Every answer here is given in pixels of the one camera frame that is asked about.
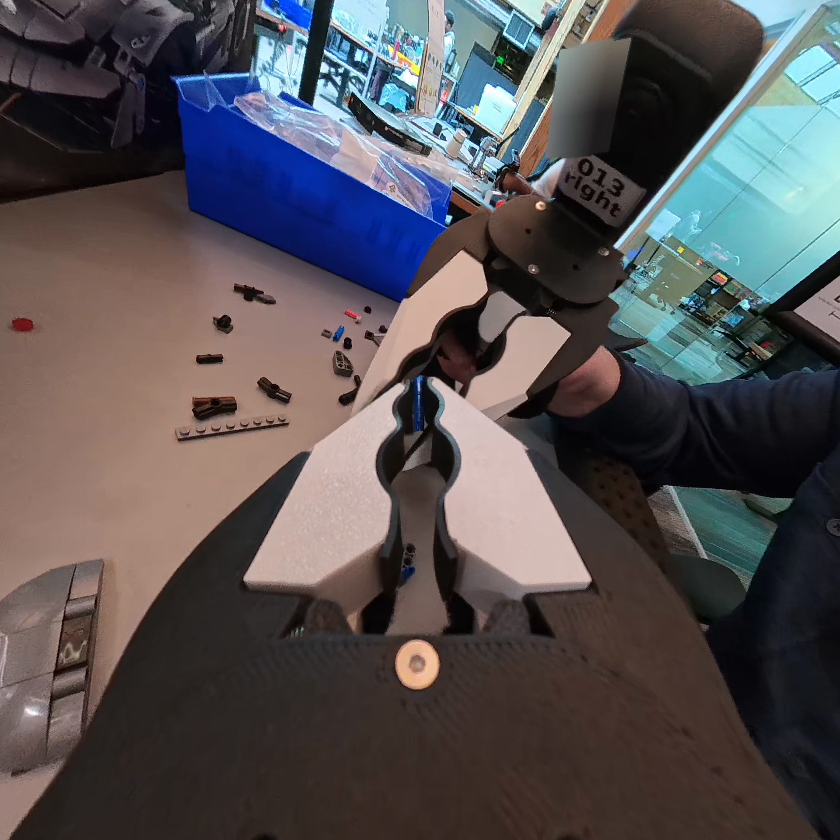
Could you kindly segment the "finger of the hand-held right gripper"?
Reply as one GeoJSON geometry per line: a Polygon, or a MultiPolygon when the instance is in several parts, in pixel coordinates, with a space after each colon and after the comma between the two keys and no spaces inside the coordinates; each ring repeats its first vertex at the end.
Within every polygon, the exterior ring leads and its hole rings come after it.
{"type": "Polygon", "coordinates": [[[519,315],[482,351],[483,367],[460,395],[490,420],[508,415],[542,390],[538,379],[570,337],[552,318],[519,315]]]}
{"type": "Polygon", "coordinates": [[[423,372],[442,336],[478,316],[489,295],[485,269],[460,251],[396,311],[353,404],[361,413],[391,389],[423,372]]]}

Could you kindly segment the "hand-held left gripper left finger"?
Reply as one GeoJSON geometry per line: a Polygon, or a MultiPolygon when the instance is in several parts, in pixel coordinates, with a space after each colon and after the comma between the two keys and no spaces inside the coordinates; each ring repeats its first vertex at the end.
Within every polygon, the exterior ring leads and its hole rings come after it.
{"type": "Polygon", "coordinates": [[[244,576],[251,591],[301,595],[357,613],[396,590],[403,561],[394,479],[412,420],[397,384],[318,442],[244,576]]]}

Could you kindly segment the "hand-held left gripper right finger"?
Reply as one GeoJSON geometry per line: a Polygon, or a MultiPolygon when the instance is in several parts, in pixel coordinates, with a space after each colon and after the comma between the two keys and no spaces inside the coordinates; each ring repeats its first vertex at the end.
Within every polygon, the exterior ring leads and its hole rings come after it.
{"type": "Polygon", "coordinates": [[[444,603],[488,613],[502,600],[592,583],[526,446],[438,378],[424,383],[434,506],[434,572],[444,603]]]}

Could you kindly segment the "long grey lego plate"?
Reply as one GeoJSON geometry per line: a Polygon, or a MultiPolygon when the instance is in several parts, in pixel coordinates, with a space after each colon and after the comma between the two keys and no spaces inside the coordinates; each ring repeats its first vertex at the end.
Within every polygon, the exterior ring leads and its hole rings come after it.
{"type": "Polygon", "coordinates": [[[193,424],[175,427],[174,436],[178,442],[194,439],[214,438],[225,435],[244,434],[266,428],[286,427],[289,420],[286,414],[264,416],[222,415],[198,421],[193,424]]]}

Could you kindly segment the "grey curved lego panel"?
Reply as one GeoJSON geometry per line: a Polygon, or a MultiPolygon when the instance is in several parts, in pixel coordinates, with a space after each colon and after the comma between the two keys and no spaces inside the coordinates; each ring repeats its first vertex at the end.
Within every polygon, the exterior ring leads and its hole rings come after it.
{"type": "Polygon", "coordinates": [[[104,562],[63,565],[1,601],[1,771],[65,759],[88,723],[104,562]]]}

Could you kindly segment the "lego set box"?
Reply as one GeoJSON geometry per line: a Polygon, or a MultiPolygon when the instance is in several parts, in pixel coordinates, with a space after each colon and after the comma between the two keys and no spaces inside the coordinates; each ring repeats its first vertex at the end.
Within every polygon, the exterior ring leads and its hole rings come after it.
{"type": "Polygon", "coordinates": [[[250,68],[254,1],[2,1],[1,200],[184,166],[174,77],[250,68]]]}

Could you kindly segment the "person's right hand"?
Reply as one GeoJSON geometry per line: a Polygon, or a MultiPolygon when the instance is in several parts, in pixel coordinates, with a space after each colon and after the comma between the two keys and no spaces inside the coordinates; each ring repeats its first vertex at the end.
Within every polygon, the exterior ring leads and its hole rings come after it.
{"type": "Polygon", "coordinates": [[[614,397],[621,377],[615,355],[600,346],[589,360],[559,381],[547,412],[567,418],[589,415],[614,397]]]}

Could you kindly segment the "blue plastic bin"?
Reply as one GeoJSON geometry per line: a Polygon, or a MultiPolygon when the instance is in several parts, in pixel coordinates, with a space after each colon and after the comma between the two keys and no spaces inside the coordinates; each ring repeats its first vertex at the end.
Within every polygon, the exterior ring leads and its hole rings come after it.
{"type": "Polygon", "coordinates": [[[428,217],[249,120],[246,73],[173,77],[194,212],[398,301],[445,229],[451,189],[428,217]]]}

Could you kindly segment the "white plastic jug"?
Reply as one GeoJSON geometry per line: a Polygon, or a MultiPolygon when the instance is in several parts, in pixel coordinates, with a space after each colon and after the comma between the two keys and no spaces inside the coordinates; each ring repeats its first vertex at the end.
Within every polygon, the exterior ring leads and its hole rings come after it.
{"type": "Polygon", "coordinates": [[[476,106],[475,119],[484,129],[502,137],[517,105],[507,89],[487,83],[476,106]]]}

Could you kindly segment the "long black box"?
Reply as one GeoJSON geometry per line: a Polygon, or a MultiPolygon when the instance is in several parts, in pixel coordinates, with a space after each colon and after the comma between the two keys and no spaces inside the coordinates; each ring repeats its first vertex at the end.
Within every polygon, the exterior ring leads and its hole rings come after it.
{"type": "Polygon", "coordinates": [[[360,126],[370,134],[414,154],[429,156],[432,145],[404,118],[384,110],[368,98],[352,91],[347,106],[360,126]]]}

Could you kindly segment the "clear plastic bag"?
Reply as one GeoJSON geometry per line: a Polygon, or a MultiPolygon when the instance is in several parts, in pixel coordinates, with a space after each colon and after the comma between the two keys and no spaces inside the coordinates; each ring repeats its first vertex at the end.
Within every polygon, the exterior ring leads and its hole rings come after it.
{"type": "Polygon", "coordinates": [[[260,89],[234,96],[227,110],[416,213],[445,222],[457,172],[439,154],[405,149],[260,89]]]}

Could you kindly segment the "person's torso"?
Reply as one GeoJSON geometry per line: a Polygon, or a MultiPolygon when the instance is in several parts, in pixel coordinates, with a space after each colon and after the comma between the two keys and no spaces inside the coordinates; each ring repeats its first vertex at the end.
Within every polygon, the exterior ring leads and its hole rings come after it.
{"type": "Polygon", "coordinates": [[[707,636],[742,723],[820,838],[839,837],[838,491],[835,449],[707,636]]]}

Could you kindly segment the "wooden post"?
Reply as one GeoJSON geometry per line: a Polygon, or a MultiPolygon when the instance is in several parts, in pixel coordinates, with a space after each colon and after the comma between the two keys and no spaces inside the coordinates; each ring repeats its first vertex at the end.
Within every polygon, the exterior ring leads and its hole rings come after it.
{"type": "Polygon", "coordinates": [[[503,142],[497,158],[505,163],[523,154],[534,127],[539,124],[545,103],[550,100],[553,65],[562,48],[580,39],[572,35],[580,22],[584,1],[557,3],[549,23],[543,23],[539,47],[524,71],[524,76],[514,95],[515,108],[502,133],[503,142]]]}

